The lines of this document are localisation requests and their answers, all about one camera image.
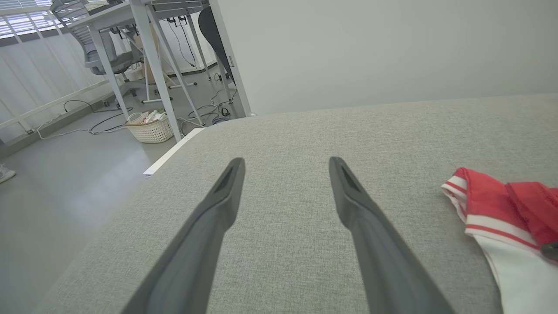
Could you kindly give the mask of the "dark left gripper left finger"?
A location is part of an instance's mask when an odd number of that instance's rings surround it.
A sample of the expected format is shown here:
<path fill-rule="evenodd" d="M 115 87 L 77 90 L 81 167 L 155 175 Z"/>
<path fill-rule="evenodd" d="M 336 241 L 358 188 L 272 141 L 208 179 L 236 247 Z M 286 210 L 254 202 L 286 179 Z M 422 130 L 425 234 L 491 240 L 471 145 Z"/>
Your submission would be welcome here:
<path fill-rule="evenodd" d="M 225 233 L 237 218 L 245 160 L 232 159 L 122 314 L 205 314 Z"/>

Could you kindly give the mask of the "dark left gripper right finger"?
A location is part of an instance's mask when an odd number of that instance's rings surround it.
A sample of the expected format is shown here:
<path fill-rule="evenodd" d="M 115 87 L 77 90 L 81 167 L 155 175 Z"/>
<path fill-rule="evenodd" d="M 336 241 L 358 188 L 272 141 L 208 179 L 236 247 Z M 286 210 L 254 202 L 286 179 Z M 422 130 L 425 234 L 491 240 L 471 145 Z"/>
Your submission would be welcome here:
<path fill-rule="evenodd" d="M 370 314 L 455 314 L 341 157 L 329 159 L 337 214 L 353 237 Z"/>

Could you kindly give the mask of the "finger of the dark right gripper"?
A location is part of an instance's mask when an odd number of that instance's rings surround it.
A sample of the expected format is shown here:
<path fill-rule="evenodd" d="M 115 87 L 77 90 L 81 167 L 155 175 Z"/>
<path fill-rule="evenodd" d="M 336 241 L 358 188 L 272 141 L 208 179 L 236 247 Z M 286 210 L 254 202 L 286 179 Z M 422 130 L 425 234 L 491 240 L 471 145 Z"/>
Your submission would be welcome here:
<path fill-rule="evenodd" d="M 558 262 L 558 241 L 552 241 L 541 246 L 544 258 Z"/>

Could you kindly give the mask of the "red and white jersey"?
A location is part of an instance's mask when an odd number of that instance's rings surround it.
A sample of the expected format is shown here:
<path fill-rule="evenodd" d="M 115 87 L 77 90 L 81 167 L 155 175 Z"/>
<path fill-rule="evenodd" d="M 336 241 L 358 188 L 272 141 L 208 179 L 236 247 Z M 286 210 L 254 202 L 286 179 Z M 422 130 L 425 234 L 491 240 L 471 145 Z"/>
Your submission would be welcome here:
<path fill-rule="evenodd" d="M 502 183 L 464 167 L 441 188 L 481 247 L 504 314 L 558 314 L 558 262 L 541 254 L 558 241 L 558 188 Z"/>

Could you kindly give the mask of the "white woven laundry basket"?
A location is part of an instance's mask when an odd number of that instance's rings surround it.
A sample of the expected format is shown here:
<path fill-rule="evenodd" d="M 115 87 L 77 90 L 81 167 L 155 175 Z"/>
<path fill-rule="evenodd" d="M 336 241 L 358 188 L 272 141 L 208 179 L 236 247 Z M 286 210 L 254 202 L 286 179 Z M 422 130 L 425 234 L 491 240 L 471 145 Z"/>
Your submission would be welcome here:
<path fill-rule="evenodd" d="M 125 126 L 141 143 L 163 143 L 174 137 L 169 118 L 142 126 Z"/>

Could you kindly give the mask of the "clothes pile in basket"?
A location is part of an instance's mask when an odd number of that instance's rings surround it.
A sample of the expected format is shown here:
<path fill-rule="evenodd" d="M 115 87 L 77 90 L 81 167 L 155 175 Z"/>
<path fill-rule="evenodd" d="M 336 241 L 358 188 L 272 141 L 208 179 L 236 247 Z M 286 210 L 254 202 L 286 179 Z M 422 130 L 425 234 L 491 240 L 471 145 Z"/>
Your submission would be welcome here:
<path fill-rule="evenodd" d="M 125 122 L 125 126 L 142 126 L 147 125 L 150 123 L 157 123 L 158 121 L 165 121 L 167 120 L 167 114 L 165 112 L 160 113 L 157 110 L 153 111 L 145 111 L 143 113 L 132 113 L 127 121 Z"/>

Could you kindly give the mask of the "white metal desk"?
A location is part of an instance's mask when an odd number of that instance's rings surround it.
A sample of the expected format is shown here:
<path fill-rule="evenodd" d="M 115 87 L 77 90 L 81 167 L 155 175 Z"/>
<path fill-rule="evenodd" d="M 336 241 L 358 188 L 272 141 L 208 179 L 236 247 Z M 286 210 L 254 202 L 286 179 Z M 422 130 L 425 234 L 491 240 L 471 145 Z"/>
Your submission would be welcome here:
<path fill-rule="evenodd" d="M 132 44 L 138 48 L 144 61 L 148 62 L 150 66 L 152 77 L 159 91 L 160 101 L 166 110 L 176 141 L 180 141 L 182 137 L 166 84 L 169 78 L 162 69 L 162 61 L 166 61 L 173 69 L 179 80 L 179 86 L 187 96 L 190 105 L 193 104 L 193 101 L 160 22 L 166 18 L 185 16 L 191 23 L 190 9 L 199 12 L 202 9 L 201 0 L 126 0 L 122 4 L 85 19 L 90 26 L 102 28 L 118 26 L 120 28 L 119 33 L 110 34 L 117 54 L 131 51 Z M 116 100 L 124 116 L 128 118 L 127 107 L 123 101 L 125 88 L 118 84 L 116 75 L 112 73 L 110 66 L 105 66 L 105 69 L 105 76 L 109 80 Z"/>

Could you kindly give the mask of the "white window railing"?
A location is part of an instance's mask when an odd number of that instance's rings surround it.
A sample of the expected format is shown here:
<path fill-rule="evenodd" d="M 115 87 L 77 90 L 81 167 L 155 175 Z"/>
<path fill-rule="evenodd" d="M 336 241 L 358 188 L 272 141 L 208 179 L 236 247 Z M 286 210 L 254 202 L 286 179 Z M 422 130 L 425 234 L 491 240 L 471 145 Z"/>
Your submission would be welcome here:
<path fill-rule="evenodd" d="M 110 92 L 49 5 L 0 0 L 0 143 L 31 133 L 64 106 Z"/>

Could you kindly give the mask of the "grey office chair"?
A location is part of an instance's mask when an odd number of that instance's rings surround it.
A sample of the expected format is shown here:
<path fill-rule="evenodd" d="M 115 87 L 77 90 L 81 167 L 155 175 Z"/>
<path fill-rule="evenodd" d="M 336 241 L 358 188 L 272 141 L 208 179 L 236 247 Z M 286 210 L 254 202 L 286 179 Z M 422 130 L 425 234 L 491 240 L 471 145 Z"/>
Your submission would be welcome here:
<path fill-rule="evenodd" d="M 92 74 L 106 75 L 105 66 L 110 66 L 114 75 L 124 74 L 133 64 L 143 62 L 135 44 L 131 51 L 117 54 L 111 33 L 119 33 L 120 28 L 90 26 L 85 19 L 104 10 L 122 4 L 123 0 L 106 0 L 107 4 L 88 10 L 88 0 L 52 0 L 50 10 L 56 20 L 72 34 L 80 44 L 84 54 L 84 64 Z"/>

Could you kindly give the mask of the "black chair back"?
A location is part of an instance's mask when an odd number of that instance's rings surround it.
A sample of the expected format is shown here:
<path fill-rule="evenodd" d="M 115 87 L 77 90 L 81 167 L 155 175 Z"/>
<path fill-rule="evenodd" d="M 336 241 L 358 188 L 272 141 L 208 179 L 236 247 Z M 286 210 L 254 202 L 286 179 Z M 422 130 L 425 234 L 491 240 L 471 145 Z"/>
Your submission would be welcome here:
<path fill-rule="evenodd" d="M 218 60 L 225 67 L 233 82 L 235 82 L 211 7 L 206 7 L 200 12 L 198 25 L 204 38 L 211 44 Z"/>

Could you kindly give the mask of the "grey partition edge post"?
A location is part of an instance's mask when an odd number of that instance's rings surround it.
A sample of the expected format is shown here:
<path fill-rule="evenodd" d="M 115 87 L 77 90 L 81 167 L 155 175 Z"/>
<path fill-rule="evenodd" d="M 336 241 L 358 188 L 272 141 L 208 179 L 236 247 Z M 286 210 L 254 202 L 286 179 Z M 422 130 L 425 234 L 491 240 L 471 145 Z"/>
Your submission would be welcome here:
<path fill-rule="evenodd" d="M 233 52 L 230 27 L 225 21 L 225 7 L 223 5 L 224 2 L 225 0 L 209 0 L 209 4 L 212 8 L 212 14 L 214 16 L 216 26 L 221 37 L 221 43 L 223 49 L 225 50 L 225 54 L 218 57 L 218 62 L 220 65 L 229 65 L 229 69 L 227 70 L 227 72 L 232 74 L 233 81 L 235 82 L 237 95 L 239 97 L 239 101 L 242 104 L 243 116 L 255 116 L 255 113 L 253 113 L 250 107 L 245 91 L 245 86 L 238 69 L 235 54 Z"/>

